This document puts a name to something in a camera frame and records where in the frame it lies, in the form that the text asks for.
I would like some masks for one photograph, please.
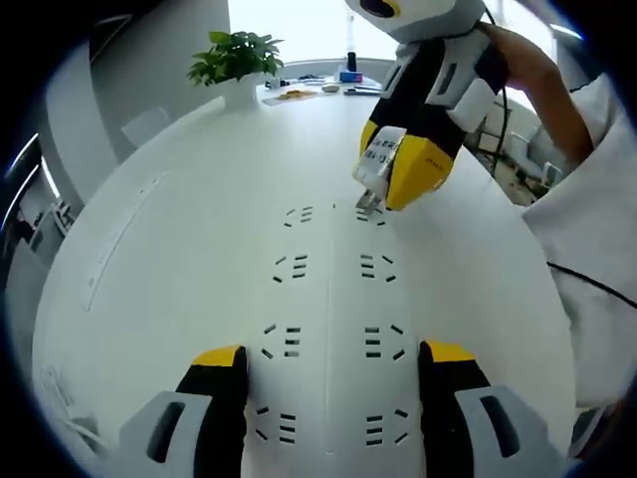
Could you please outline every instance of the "green leaves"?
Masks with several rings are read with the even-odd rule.
[[[224,44],[230,41],[230,35],[226,32],[210,32],[208,33],[210,43]]]
[[[284,64],[277,58],[283,40],[273,40],[272,35],[260,37],[253,32],[210,32],[208,52],[192,57],[197,60],[188,71],[188,78],[195,85],[209,86],[227,80],[241,80],[252,73],[275,75]]]

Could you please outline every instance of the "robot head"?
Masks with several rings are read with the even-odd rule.
[[[354,12],[400,43],[469,32],[485,12],[482,0],[346,0]]]

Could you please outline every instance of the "wall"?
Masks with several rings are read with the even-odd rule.
[[[38,141],[40,142],[40,148],[42,149],[42,155],[47,161],[51,177],[53,177],[60,196],[71,208],[71,212],[77,217],[78,214],[84,208],[84,201],[80,198],[76,186],[71,181],[69,174],[66,172],[62,159],[58,154],[56,148],[56,142],[53,139],[51,133],[51,126],[49,125],[49,116],[47,115],[47,109],[44,101],[41,101],[41,108],[37,118],[37,132]]]
[[[186,78],[191,56],[209,48],[209,31],[229,31],[226,0],[164,0],[109,43],[92,64],[98,104],[120,162],[135,147],[121,128],[164,109],[171,121],[215,98]]]
[[[88,43],[53,75],[45,104],[57,154],[86,204],[118,165],[94,93]]]
[[[44,213],[54,202],[56,202],[56,197],[49,187],[42,166],[40,166],[34,181],[20,199],[20,210],[25,220],[33,226],[38,215]]]

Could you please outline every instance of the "potted plant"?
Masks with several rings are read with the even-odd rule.
[[[277,44],[272,35],[260,37],[256,33],[210,32],[212,47],[193,55],[197,62],[190,67],[188,78],[195,85],[226,84],[224,97],[227,107],[256,102],[258,74],[275,75],[283,62],[277,58]]]

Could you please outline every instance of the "bright window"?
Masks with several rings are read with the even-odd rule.
[[[499,25],[528,38],[554,59],[550,29],[517,0],[485,0],[485,4]],[[232,31],[271,34],[285,40],[280,49],[286,63],[343,58],[349,47],[359,57],[395,58],[396,41],[352,13],[344,0],[229,0],[229,7]],[[486,15],[483,21],[489,21]],[[532,109],[523,92],[511,88],[507,92]]]
[[[230,28],[285,40],[285,62],[343,58],[346,8],[343,0],[229,0]]]
[[[398,43],[350,12],[344,0],[229,0],[229,8],[233,32],[285,40],[279,48],[286,63],[344,58],[348,46],[359,57],[396,58]]]

